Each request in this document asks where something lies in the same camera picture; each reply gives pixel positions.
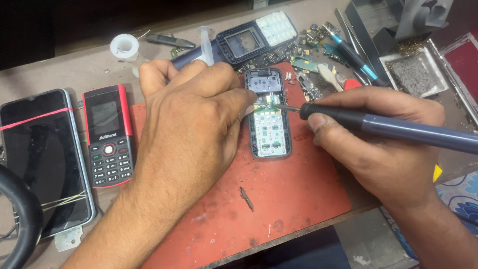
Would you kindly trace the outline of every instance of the hand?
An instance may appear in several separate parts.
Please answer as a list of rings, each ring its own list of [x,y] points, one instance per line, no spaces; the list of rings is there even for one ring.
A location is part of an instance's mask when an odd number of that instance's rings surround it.
[[[177,71],[170,61],[154,60],[139,72],[147,111],[134,180],[148,199],[161,188],[174,198],[165,206],[185,212],[229,168],[240,122],[257,95],[241,89],[225,63],[196,60]]]
[[[315,103],[434,126],[445,122],[441,104],[378,87],[334,93]],[[362,140],[324,114],[312,114],[308,124],[314,144],[344,164],[385,206],[410,208],[436,199],[432,178],[438,148],[384,137]]]

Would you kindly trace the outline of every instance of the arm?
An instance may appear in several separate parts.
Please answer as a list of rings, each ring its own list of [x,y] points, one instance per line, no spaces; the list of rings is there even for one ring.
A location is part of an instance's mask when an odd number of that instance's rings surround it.
[[[229,168],[257,99],[224,63],[178,72],[155,60],[141,65],[140,83],[147,112],[133,178],[63,269],[141,266]]]
[[[332,94],[316,103],[365,109],[435,126],[445,121],[439,103],[377,87]],[[380,199],[426,268],[478,269],[477,238],[435,192],[432,178],[437,148],[352,134],[318,113],[311,115],[308,123],[315,132],[314,143],[343,163],[364,188]]]

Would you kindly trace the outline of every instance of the blue screwdriver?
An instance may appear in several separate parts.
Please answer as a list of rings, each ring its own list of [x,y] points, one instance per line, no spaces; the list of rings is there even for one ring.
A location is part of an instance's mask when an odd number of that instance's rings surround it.
[[[344,128],[478,155],[478,135],[421,123],[397,120],[363,112],[304,103],[301,108],[274,105],[278,109],[299,112],[301,120],[313,113],[332,117]]]
[[[348,63],[356,70],[361,70],[369,79],[372,81],[372,84],[379,87],[386,87],[387,83],[381,80],[369,66],[363,61],[363,59],[358,55],[350,45],[343,41],[340,37],[336,36],[327,26],[322,25],[325,30],[329,33],[330,38],[337,43],[337,50],[345,57]]]

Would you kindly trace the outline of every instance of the blue patterned cloth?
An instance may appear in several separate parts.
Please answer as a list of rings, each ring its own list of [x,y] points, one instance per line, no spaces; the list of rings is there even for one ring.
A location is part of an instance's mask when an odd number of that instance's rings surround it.
[[[437,185],[436,193],[448,207],[467,219],[478,221],[478,171],[450,180],[447,183]],[[400,231],[395,220],[390,216],[385,207],[380,207],[385,218],[397,236],[400,244],[408,256],[418,260],[417,255],[408,244],[407,240]],[[468,222],[462,221],[474,235],[478,237],[478,227]]]

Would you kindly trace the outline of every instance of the red and black phone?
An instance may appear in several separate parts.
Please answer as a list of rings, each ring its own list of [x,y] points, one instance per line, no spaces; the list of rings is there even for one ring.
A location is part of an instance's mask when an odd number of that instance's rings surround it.
[[[83,105],[92,187],[112,187],[130,180],[132,131],[124,86],[87,91]]]

